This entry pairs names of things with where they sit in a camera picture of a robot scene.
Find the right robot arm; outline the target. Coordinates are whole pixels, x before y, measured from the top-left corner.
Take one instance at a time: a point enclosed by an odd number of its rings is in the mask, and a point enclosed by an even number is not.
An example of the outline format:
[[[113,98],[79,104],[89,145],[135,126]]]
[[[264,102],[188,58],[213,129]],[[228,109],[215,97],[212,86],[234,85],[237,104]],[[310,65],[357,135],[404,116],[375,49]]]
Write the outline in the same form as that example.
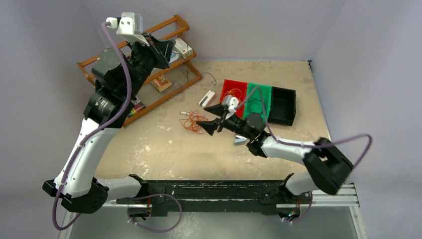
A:
[[[351,174],[351,161],[327,138],[316,142],[303,142],[273,137],[265,130],[266,123],[258,113],[251,113],[241,119],[228,115],[228,108],[222,104],[206,107],[205,110],[217,118],[211,121],[198,120],[196,123],[209,135],[230,130],[249,140],[248,150],[255,156],[281,158],[303,165],[306,172],[290,174],[280,188],[280,198],[287,203],[299,194],[321,190],[336,195]]]

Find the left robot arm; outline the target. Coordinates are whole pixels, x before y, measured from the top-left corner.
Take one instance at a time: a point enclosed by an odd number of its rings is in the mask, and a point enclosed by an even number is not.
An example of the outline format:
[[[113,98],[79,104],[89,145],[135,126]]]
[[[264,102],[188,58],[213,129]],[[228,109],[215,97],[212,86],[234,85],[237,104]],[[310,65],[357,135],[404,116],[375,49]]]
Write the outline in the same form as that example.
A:
[[[107,201],[130,198],[141,204],[148,199],[148,190],[137,175],[111,180],[94,176],[142,85],[154,69],[170,66],[175,40],[158,40],[150,34],[146,39],[147,45],[130,44],[129,57],[119,49],[105,49],[92,67],[96,89],[84,110],[78,140],[60,174],[42,186],[69,212],[92,214]]]

